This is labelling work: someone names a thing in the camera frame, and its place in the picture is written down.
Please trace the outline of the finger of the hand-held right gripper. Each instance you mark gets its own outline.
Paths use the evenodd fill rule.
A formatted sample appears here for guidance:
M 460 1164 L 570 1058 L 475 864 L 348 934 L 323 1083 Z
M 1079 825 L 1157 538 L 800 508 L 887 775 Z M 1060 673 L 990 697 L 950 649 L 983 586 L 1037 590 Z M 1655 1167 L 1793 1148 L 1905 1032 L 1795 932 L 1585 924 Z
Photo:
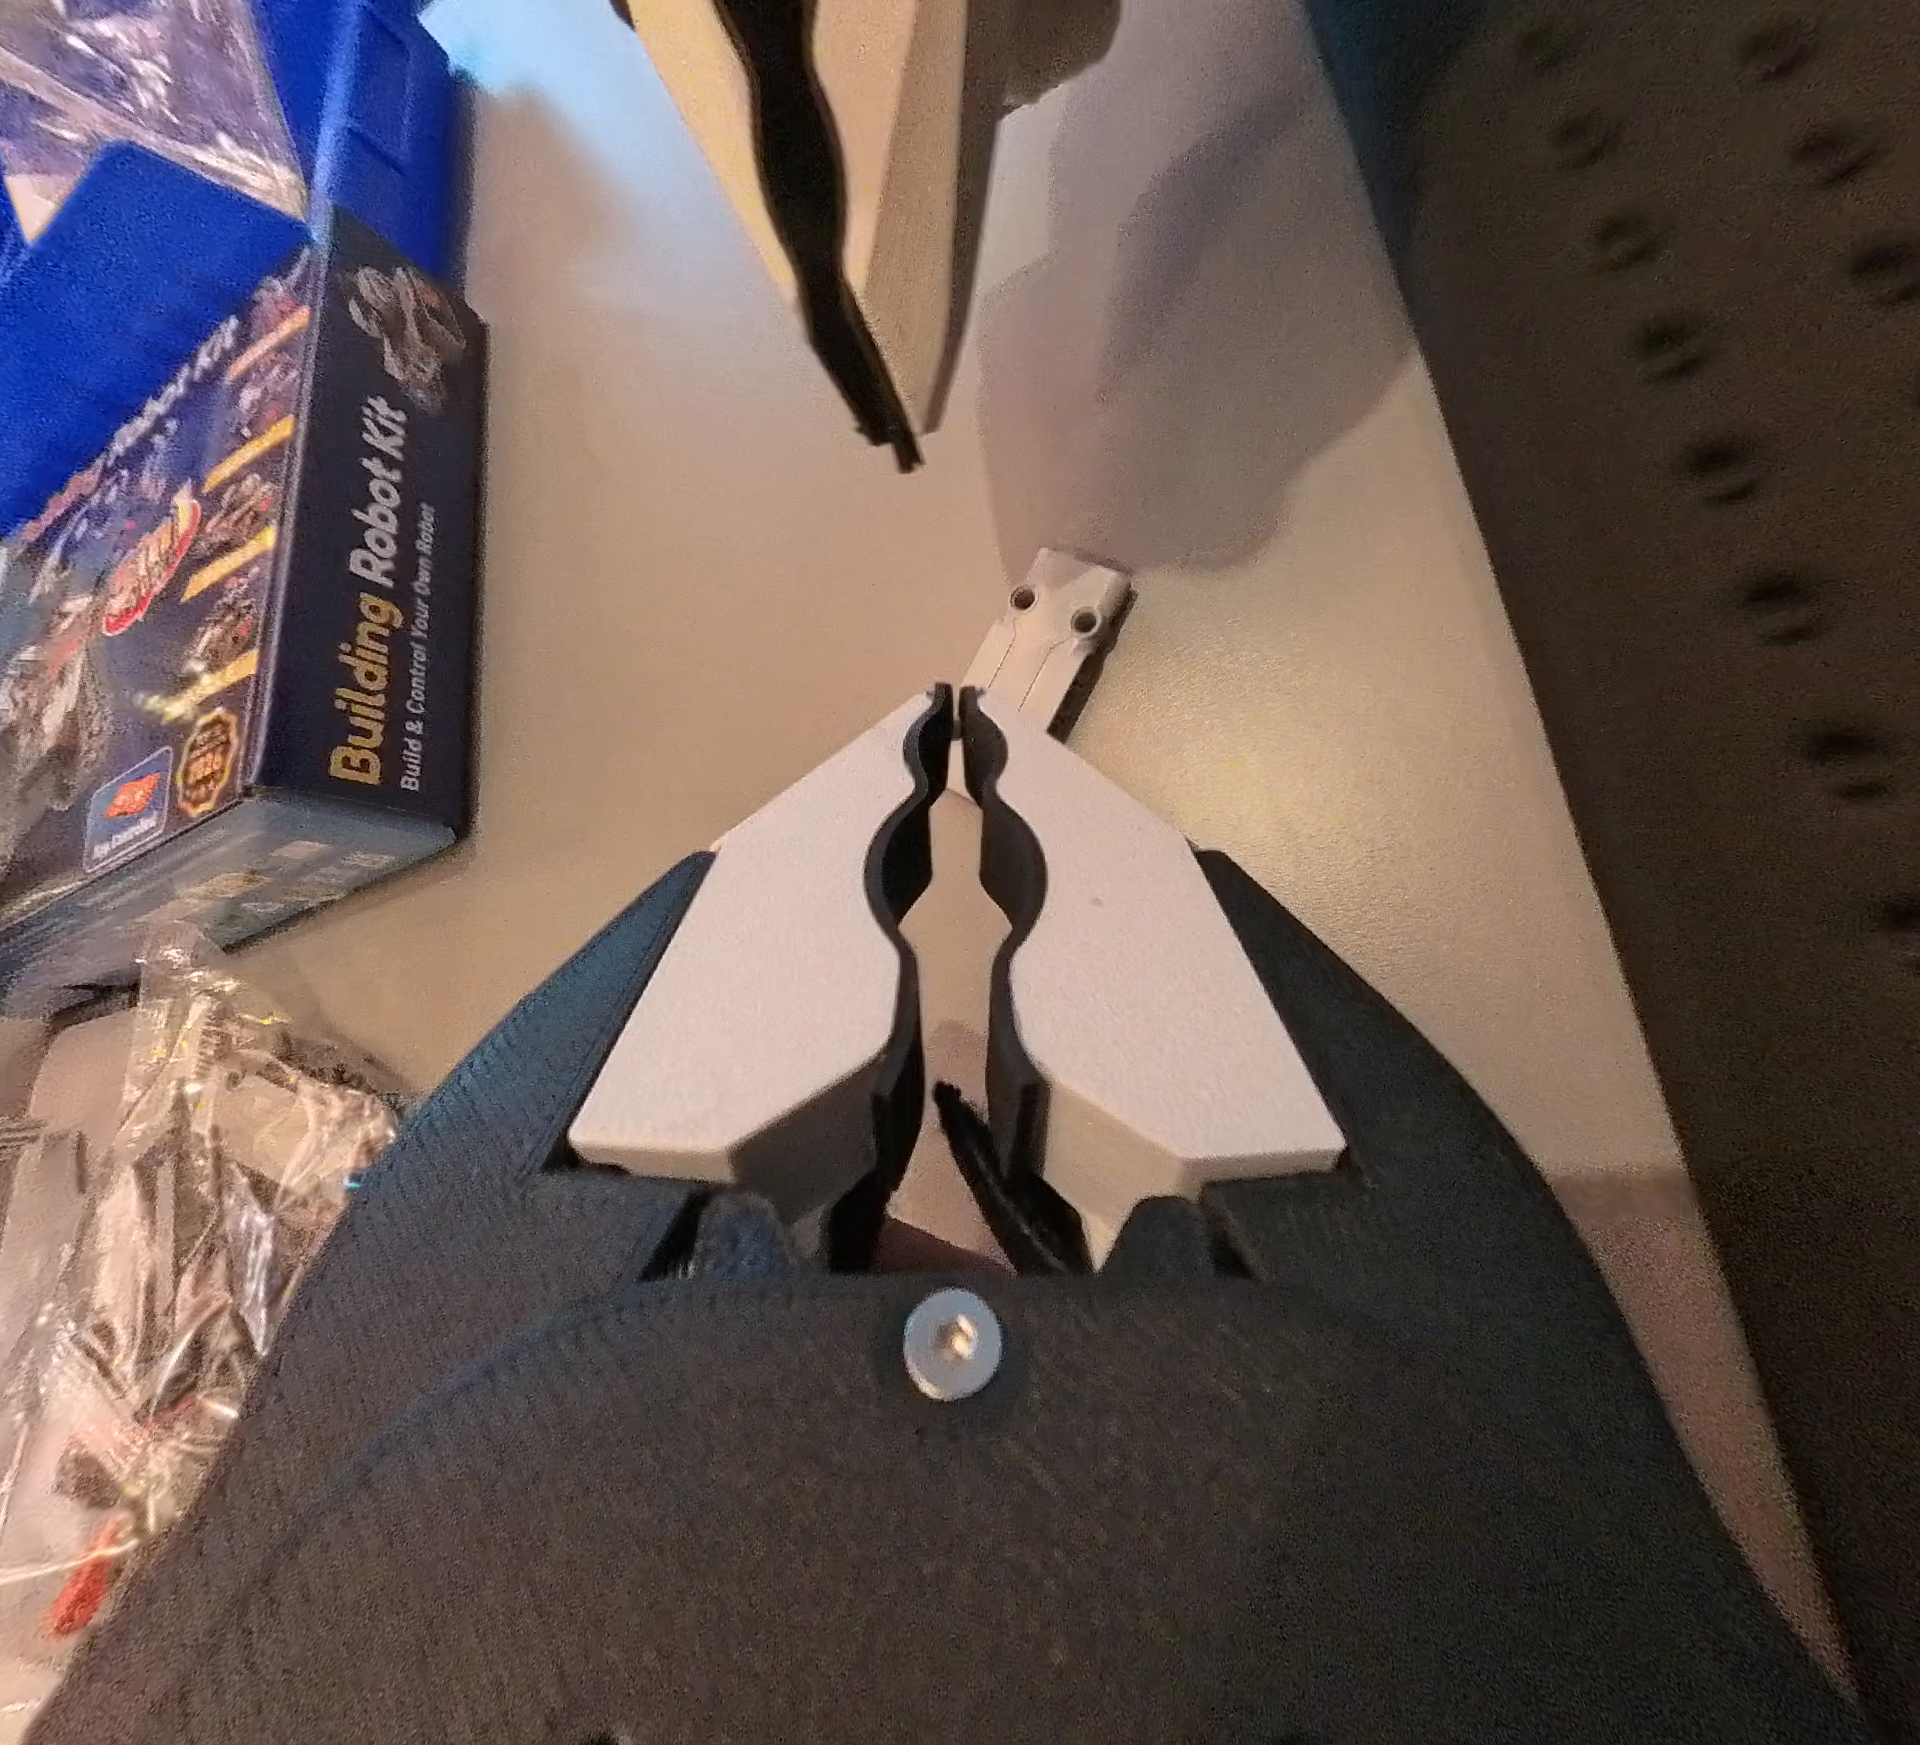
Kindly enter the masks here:
M 856 432 L 907 473 L 924 461 L 915 422 L 846 272 L 846 169 L 812 46 L 816 3 L 609 0 Z
M 846 169 L 846 272 L 917 436 L 972 309 L 999 121 L 1093 67 L 1121 0 L 818 0 Z

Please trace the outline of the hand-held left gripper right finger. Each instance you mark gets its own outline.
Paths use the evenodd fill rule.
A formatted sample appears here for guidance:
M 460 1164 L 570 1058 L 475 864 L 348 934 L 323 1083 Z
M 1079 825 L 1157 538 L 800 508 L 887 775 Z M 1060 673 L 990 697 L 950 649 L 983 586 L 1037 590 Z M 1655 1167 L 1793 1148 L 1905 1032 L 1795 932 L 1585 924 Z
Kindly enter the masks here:
M 995 1172 L 1077 1215 L 1334 1171 L 1345 1136 L 1193 845 L 1037 721 L 960 695 Z

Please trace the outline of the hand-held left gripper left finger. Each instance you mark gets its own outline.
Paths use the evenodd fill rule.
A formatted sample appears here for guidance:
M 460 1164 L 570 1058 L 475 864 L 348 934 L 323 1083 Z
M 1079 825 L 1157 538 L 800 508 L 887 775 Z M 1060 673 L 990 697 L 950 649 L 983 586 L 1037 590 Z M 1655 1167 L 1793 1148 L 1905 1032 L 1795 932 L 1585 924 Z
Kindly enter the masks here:
M 933 876 L 954 689 L 912 695 L 725 833 L 572 1124 L 644 1179 L 897 1177 L 921 1107 L 904 924 Z

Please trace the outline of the blue plastic bin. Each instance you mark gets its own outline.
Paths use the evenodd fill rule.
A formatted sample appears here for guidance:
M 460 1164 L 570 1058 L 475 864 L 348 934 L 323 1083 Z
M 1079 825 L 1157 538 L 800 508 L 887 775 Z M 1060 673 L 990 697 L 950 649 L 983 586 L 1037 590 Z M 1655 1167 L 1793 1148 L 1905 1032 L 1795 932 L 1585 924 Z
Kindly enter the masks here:
M 308 188 L 301 220 L 132 145 L 106 150 L 32 243 L 4 196 L 6 533 L 341 217 L 453 273 L 453 70 L 418 0 L 255 0 L 255 22 Z

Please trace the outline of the grey holed rectangular plate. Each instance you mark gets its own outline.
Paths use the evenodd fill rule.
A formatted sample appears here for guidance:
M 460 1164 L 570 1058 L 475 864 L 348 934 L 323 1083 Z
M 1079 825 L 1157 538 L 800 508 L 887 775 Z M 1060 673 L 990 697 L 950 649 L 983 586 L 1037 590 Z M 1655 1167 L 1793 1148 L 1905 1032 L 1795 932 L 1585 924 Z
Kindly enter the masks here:
M 1041 550 L 1009 590 L 960 685 L 1067 742 L 1135 601 L 1136 584 L 1118 568 Z

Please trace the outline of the clear bag of grey beams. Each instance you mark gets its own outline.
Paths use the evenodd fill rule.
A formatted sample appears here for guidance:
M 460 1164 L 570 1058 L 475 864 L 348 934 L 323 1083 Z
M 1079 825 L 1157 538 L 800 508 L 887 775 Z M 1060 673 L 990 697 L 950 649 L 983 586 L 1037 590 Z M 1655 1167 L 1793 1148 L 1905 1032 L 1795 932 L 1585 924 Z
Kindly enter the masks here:
M 4 1126 L 4 1681 L 43 1694 L 187 1514 L 406 1102 L 167 920 Z

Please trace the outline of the blue robot kit box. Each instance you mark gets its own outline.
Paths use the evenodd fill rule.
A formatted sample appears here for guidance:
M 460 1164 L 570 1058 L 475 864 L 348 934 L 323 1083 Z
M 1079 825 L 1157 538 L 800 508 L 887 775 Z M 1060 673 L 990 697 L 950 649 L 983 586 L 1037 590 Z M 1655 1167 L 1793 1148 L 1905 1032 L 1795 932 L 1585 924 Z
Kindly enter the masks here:
M 466 834 L 487 354 L 337 208 L 4 542 L 6 1011 Z

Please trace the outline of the crinkled clear plastic bag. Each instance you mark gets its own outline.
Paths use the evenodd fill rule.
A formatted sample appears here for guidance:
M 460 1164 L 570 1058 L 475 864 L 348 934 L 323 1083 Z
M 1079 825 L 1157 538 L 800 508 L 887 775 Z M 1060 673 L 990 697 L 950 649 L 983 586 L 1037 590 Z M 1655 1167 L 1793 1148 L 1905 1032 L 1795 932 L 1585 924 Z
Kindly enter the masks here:
M 32 243 L 110 147 L 301 220 L 255 0 L 3 0 L 3 163 Z

